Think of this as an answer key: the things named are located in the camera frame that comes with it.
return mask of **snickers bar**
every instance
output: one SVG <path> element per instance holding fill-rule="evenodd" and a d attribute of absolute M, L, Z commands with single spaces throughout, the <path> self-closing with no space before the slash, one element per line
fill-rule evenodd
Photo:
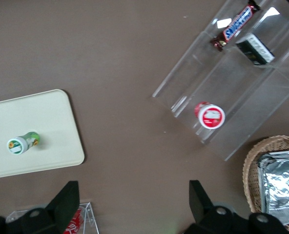
<path fill-rule="evenodd" d="M 254 0 L 249 0 L 247 6 L 232 20 L 232 22 L 210 42 L 219 50 L 227 45 L 229 40 L 245 25 L 260 7 Z"/>

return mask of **clear acrylic display stand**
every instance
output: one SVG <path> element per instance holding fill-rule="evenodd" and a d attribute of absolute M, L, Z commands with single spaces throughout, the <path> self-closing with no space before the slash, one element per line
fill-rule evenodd
<path fill-rule="evenodd" d="M 256 2 L 261 10 L 219 52 L 210 43 L 226 27 L 219 24 L 233 19 L 248 3 L 227 0 L 153 94 L 224 160 L 289 97 L 289 3 Z M 274 54 L 269 64 L 255 66 L 236 46 L 251 33 Z M 222 127 L 209 130 L 199 123 L 194 108 L 202 101 L 225 111 Z"/>
<path fill-rule="evenodd" d="M 91 203 L 81 203 L 80 207 L 82 207 L 84 212 L 84 223 L 81 225 L 78 234 L 99 234 L 98 226 L 96 224 L 96 220 L 94 217 L 94 213 L 92 211 Z M 6 223 L 17 220 L 21 216 L 23 216 L 28 210 L 24 211 L 13 211 L 6 219 Z"/>

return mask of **red can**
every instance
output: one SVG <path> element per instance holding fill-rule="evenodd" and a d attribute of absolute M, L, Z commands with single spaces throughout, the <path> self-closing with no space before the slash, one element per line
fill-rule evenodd
<path fill-rule="evenodd" d="M 75 212 L 74 217 L 72 218 L 71 222 L 69 223 L 69 225 L 67 226 L 63 234 L 77 234 L 78 233 L 78 231 L 81 228 L 81 225 L 84 222 L 84 217 L 83 217 L 84 211 L 85 211 L 84 208 L 82 207 L 78 208 L 78 210 Z"/>
<path fill-rule="evenodd" d="M 206 101 L 196 105 L 194 114 L 199 119 L 201 125 L 207 129 L 217 129 L 221 127 L 226 118 L 222 108 Z"/>

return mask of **wicker basket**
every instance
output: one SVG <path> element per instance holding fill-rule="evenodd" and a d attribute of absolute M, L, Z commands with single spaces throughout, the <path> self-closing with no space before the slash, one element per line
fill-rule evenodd
<path fill-rule="evenodd" d="M 289 150 L 289 136 L 272 136 L 256 144 L 248 153 L 243 166 L 244 192 L 253 213 L 261 212 L 260 188 L 256 160 L 264 153 Z"/>

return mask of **aluminum foil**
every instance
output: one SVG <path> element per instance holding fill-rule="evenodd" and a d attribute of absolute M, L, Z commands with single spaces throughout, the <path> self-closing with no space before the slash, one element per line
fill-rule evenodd
<path fill-rule="evenodd" d="M 289 223 L 289 151 L 259 158 L 258 173 L 262 212 Z"/>

